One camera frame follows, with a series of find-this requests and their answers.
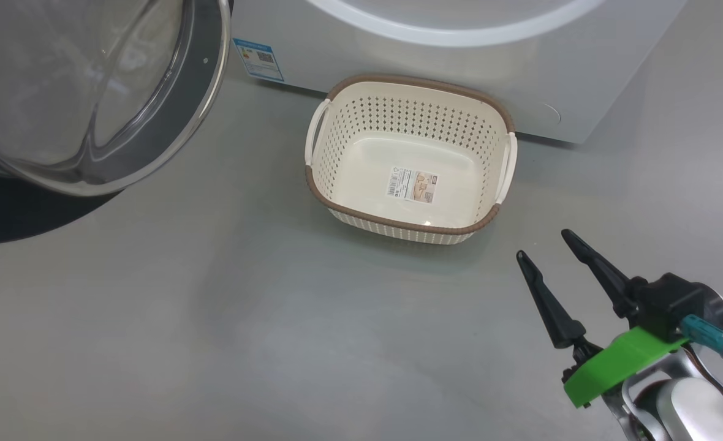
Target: white handle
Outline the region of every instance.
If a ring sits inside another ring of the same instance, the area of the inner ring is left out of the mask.
[[[508,189],[511,186],[511,179],[513,179],[513,169],[517,165],[517,137],[513,132],[509,132],[509,146],[506,147],[506,153],[504,153],[504,161],[506,167],[502,170],[504,179],[502,179],[501,188],[499,188],[498,197],[495,201],[496,204],[500,204],[506,198]]]
[[[320,117],[323,116],[328,104],[331,104],[331,100],[326,98],[317,106],[315,113],[313,114],[312,121],[310,122],[310,128],[308,129],[308,140],[305,142],[305,164],[312,165],[312,151],[315,147],[315,130],[317,130],[317,123],[320,121]]]

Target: brown basket rim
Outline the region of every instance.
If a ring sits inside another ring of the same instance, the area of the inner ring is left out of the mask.
[[[345,79],[344,81],[340,81],[339,84],[337,84],[336,86],[334,86],[333,89],[330,90],[327,98],[329,100],[334,100],[334,98],[339,94],[339,92],[346,87],[356,83],[367,83],[367,81],[375,81],[376,83],[393,83],[403,84],[406,86],[426,87],[429,89],[442,90],[443,92],[456,93],[457,95],[462,95],[463,97],[473,98],[474,100],[482,101],[483,103],[492,106],[493,109],[495,109],[499,114],[501,114],[501,117],[504,120],[508,132],[515,131],[515,126],[513,126],[513,121],[506,108],[504,108],[502,104],[495,101],[492,97],[477,90],[468,89],[467,87],[462,86],[455,86],[454,84],[443,83],[442,81],[412,78],[400,75],[357,75]],[[475,224],[471,224],[463,228],[432,227],[420,224],[410,224],[408,222],[400,222],[398,220],[393,221],[392,219],[373,216],[372,214],[364,213],[355,209],[341,206],[337,203],[333,203],[332,201],[328,200],[324,195],[322,195],[322,193],[320,193],[320,190],[317,189],[317,185],[315,184],[315,180],[313,178],[312,167],[310,167],[310,165],[307,165],[305,167],[305,171],[306,180],[308,181],[310,191],[323,205],[339,213],[344,213],[348,216],[357,217],[364,221],[374,222],[376,224],[382,224],[393,228],[402,228],[415,232],[425,232],[440,235],[467,235],[469,233],[477,232],[478,230],[481,230],[482,228],[487,226],[487,224],[489,224],[493,220],[495,215],[497,215],[499,210],[501,210],[501,204],[496,203],[495,205],[493,205],[493,208],[490,209],[490,212],[488,212],[487,215],[482,218],[482,220],[479,220]]]

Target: gray floor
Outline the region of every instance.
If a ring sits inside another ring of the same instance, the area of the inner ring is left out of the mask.
[[[317,103],[233,62],[165,168],[0,246],[0,440],[623,439],[563,394],[569,351],[515,252],[598,344],[626,327],[562,228],[631,276],[723,294],[723,2],[689,3],[585,145],[522,142],[501,214],[459,246],[365,233],[314,200]]]

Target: laundry basket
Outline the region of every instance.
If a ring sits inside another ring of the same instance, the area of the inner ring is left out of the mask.
[[[334,87],[305,145],[308,185],[337,219],[440,245],[463,242],[493,220],[516,161],[513,122],[501,104],[464,87],[391,75]]]

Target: product label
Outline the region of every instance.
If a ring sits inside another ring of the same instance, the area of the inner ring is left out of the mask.
[[[387,196],[432,204],[437,188],[437,174],[412,168],[392,167]]]
[[[233,39],[233,42],[236,44],[236,50],[238,50],[241,60],[244,61],[248,74],[257,78],[283,81],[280,67],[277,65],[277,59],[274,58],[271,47],[240,39]]]

